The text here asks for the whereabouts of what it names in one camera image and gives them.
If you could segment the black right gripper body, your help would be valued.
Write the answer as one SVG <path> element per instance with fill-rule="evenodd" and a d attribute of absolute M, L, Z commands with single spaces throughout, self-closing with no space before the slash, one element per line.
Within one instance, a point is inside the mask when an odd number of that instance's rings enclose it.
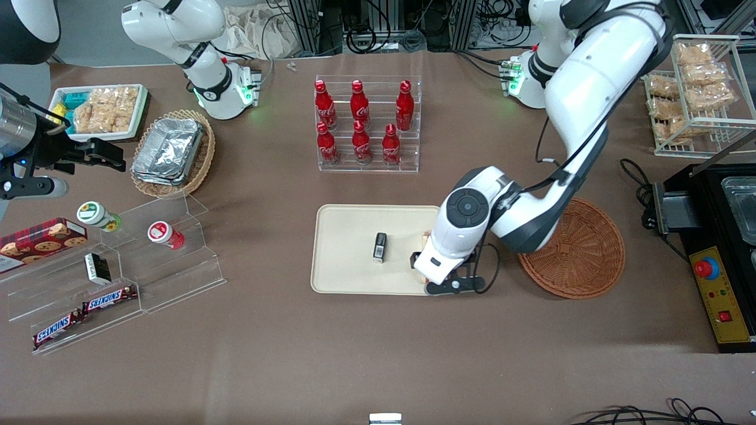
<path fill-rule="evenodd" d="M 66 132 L 47 135 L 38 132 L 33 135 L 27 147 L 22 150 L 22 175 L 31 176 L 40 168 L 54 169 L 57 164 L 63 164 L 63 172 L 73 175 L 75 166 L 92 166 L 87 159 L 87 145 L 69 138 Z"/>

